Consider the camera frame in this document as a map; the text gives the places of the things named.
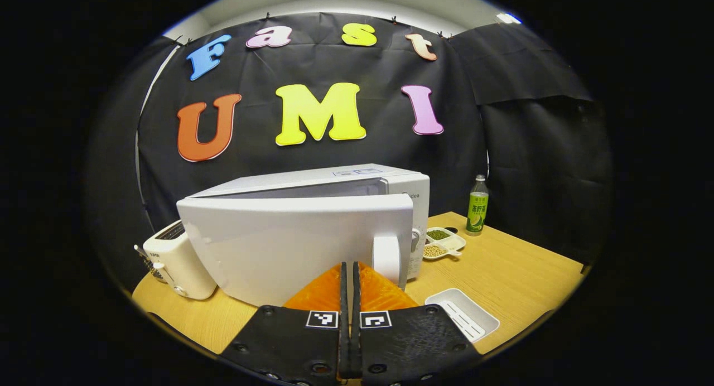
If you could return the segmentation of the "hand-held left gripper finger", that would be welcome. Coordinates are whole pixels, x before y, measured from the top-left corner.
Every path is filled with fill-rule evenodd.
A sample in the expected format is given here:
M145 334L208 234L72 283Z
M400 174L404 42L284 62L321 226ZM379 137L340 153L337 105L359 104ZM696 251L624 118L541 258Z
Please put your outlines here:
M445 385L483 360L437 304L363 311L359 265L350 305L350 378L362 385Z
M326 296L337 308L258 307L221 361L276 385L339 385L350 366L349 285L346 262Z

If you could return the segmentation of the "white microwave oven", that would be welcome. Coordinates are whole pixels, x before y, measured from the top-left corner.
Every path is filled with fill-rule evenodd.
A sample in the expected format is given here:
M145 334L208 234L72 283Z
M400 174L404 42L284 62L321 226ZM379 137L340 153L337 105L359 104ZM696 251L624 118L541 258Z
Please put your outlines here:
M281 306L342 262L404 289L420 273L430 185L418 171L361 164L235 178L176 207L225 294Z

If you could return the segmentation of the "white sectioned dish of beans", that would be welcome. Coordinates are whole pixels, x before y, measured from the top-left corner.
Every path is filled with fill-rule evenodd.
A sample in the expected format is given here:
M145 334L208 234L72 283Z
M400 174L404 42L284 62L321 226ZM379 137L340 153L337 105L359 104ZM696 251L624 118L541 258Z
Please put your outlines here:
M422 257L426 260L437 260L442 257L460 257L467 246L466 239L454 234L446 228L428 228Z

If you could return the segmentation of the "white rectangular tray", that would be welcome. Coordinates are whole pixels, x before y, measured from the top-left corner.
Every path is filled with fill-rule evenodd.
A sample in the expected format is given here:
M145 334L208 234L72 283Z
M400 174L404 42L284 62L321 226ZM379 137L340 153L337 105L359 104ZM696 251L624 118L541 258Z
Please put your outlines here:
M425 304L443 307L449 318L473 344L500 327L500 321L495 316L457 288L445 289L431 295L425 299Z

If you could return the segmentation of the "green label drink bottle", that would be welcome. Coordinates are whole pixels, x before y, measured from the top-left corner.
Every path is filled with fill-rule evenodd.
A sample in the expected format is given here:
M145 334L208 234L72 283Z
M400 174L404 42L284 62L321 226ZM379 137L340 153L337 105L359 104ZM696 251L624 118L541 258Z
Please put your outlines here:
M484 230L485 217L489 206L489 189L485 180L485 175L477 175L474 187L469 193L466 223L466 233L469 236L479 236Z

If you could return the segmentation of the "cream toaster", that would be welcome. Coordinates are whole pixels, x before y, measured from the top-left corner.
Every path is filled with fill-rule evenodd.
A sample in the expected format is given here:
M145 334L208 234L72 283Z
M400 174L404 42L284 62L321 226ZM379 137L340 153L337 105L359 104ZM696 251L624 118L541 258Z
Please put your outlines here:
M142 249L152 268L177 295L206 300L214 294L217 284L194 251L180 219L148 238Z

